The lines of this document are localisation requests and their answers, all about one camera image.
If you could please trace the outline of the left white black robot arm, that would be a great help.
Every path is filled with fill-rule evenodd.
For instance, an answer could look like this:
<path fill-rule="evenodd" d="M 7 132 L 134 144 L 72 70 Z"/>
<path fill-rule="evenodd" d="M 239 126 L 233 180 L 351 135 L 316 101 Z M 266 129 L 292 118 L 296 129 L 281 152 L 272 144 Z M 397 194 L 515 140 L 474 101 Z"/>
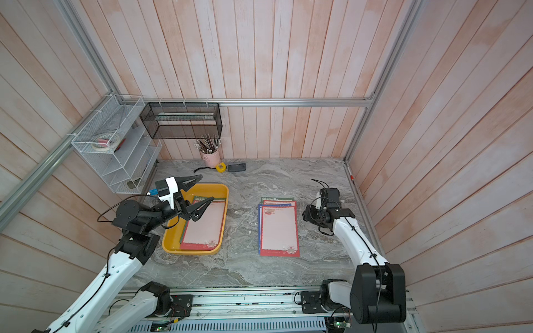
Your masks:
<path fill-rule="evenodd" d="M 198 203 L 183 194 L 202 180 L 201 175 L 159 180 L 148 197 L 158 200 L 144 205 L 132 195 L 115 205 L 112 224 L 122 230 L 118 244 L 110 250 L 106 264 L 85 291 L 46 329 L 47 332 L 127 332 L 147 316 L 166 317 L 175 312 L 169 287 L 150 282 L 116 312 L 103 317 L 125 284 L 147 263 L 159 244 L 153 231 L 173 218 L 198 221 L 214 201 Z"/>

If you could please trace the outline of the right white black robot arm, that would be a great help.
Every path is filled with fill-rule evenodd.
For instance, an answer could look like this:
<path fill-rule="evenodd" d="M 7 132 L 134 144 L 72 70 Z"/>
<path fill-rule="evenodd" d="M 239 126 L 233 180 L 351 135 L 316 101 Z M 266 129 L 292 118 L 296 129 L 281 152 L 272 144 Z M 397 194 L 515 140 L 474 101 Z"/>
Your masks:
<path fill-rule="evenodd" d="M 321 306 L 327 310 L 349 309 L 359 324 L 402 323 L 407 317 L 405 272 L 391 264 L 371 244 L 359 227 L 354 213 L 343 208 L 336 188 L 319 190 L 306 206 L 302 218 L 327 228 L 344 246 L 355 266 L 352 282 L 324 280 Z"/>

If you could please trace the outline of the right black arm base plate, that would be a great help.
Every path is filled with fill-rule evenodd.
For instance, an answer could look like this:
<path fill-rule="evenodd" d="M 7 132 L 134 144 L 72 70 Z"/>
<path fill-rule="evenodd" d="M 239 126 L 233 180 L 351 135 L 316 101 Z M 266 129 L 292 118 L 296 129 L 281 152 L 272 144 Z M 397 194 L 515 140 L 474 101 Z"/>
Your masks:
<path fill-rule="evenodd" d="M 322 314 L 333 312 L 349 312 L 350 309 L 341 303 L 333 302 L 327 291 L 301 291 L 298 293 L 304 314 Z"/>

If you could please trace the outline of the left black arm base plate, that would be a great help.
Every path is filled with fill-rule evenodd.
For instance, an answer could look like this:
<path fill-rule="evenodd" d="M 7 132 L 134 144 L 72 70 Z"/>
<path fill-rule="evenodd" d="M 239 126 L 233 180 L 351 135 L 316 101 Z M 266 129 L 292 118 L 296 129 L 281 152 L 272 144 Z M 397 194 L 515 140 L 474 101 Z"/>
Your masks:
<path fill-rule="evenodd" d="M 191 294 L 161 294 L 156 298 L 155 309 L 148 314 L 148 317 L 184 319 L 191 314 L 193 298 L 194 296 Z"/>

